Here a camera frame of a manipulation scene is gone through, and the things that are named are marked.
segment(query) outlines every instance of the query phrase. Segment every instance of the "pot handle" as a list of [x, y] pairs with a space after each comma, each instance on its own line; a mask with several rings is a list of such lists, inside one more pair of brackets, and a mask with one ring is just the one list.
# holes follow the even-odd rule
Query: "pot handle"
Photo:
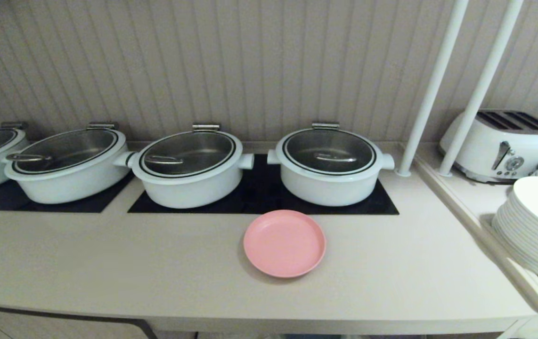
[[269, 152], [267, 152], [267, 165], [279, 165], [281, 163], [282, 162], [277, 158], [275, 150], [269, 150]]
[[394, 159], [392, 155], [384, 153], [383, 154], [383, 170], [394, 170]]
[[133, 159], [135, 159], [136, 154], [137, 152], [124, 152], [117, 156], [112, 164], [116, 166], [133, 168]]
[[254, 167], [254, 154], [242, 154], [237, 162], [237, 167], [242, 170], [252, 170], [252, 167]]

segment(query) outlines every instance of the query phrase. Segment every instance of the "lid hinge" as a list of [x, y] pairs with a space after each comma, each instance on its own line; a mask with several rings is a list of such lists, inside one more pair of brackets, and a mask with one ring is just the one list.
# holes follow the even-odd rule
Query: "lid hinge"
[[313, 122], [311, 124], [313, 129], [339, 129], [339, 122]]
[[87, 125], [87, 129], [118, 129], [118, 122], [92, 121]]
[[1, 123], [0, 131], [4, 129], [27, 129], [28, 123], [25, 121], [4, 121]]
[[221, 129], [220, 124], [213, 124], [213, 123], [194, 123], [192, 125], [193, 131], [218, 131]]

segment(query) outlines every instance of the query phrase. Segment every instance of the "white pole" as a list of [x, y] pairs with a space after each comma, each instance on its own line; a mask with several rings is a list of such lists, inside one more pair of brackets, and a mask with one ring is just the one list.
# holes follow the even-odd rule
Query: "white pole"
[[467, 6], [468, 0], [456, 0], [454, 8], [451, 11], [449, 24], [447, 25], [447, 30], [445, 31], [445, 36], [443, 37], [443, 42], [441, 43], [441, 48], [439, 50], [439, 55], [437, 56], [437, 61], [434, 64], [432, 75], [428, 81], [428, 87], [426, 88], [426, 94], [424, 94], [424, 100], [420, 105], [416, 122], [414, 123], [414, 127], [411, 130], [411, 135], [409, 136], [409, 141], [407, 141], [407, 147], [405, 147], [405, 153], [403, 154], [401, 165], [395, 171], [399, 176], [409, 177], [411, 175], [411, 172], [409, 172], [409, 167], [411, 167], [411, 161], [416, 154], [416, 150], [418, 148], [418, 144], [420, 144], [422, 133], [424, 133], [424, 128], [426, 127], [426, 122], [428, 121], [428, 116], [430, 115], [432, 105], [434, 104], [434, 100], [439, 92], [439, 87], [441, 86], [443, 75], [447, 69], [451, 52], [456, 44], [459, 27], [464, 19], [464, 13]]
[[439, 174], [442, 176], [451, 175], [451, 167], [454, 164], [454, 161], [456, 161], [459, 149], [464, 143], [465, 137], [476, 116], [476, 112], [478, 112], [478, 109], [485, 98], [485, 94], [487, 94], [491, 80], [493, 80], [493, 75], [495, 75], [495, 71], [497, 71], [497, 65], [501, 60], [501, 56], [504, 54], [508, 40], [510, 40], [510, 35], [512, 35], [512, 30], [514, 29], [518, 14], [521, 12], [522, 3], [523, 0], [510, 0], [510, 2], [508, 2], [508, 8], [505, 10], [504, 19], [499, 27], [497, 36], [495, 37], [495, 42], [493, 43], [491, 53], [487, 58], [487, 63], [482, 69], [481, 77], [478, 79], [478, 84], [476, 85], [476, 88], [474, 88], [468, 106], [465, 108], [456, 135], [454, 135], [454, 139], [441, 163]]

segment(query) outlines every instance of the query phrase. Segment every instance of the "toaster lever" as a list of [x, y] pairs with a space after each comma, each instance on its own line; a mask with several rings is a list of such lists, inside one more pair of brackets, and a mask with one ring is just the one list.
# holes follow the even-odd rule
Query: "toaster lever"
[[501, 161], [504, 160], [505, 155], [508, 154], [509, 151], [510, 144], [507, 141], [502, 141], [499, 143], [499, 152], [497, 152], [497, 157], [493, 162], [493, 167], [491, 167], [491, 170], [495, 171], [495, 169], [497, 169], [497, 166], [499, 166]]

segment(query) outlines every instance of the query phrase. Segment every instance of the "toaster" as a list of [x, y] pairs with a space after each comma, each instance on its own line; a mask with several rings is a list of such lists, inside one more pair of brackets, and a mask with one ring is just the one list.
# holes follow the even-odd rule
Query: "toaster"
[[[439, 142], [445, 154], [461, 122], [456, 117]], [[512, 183], [538, 167], [538, 118], [514, 110], [479, 110], [454, 166], [478, 182]]]

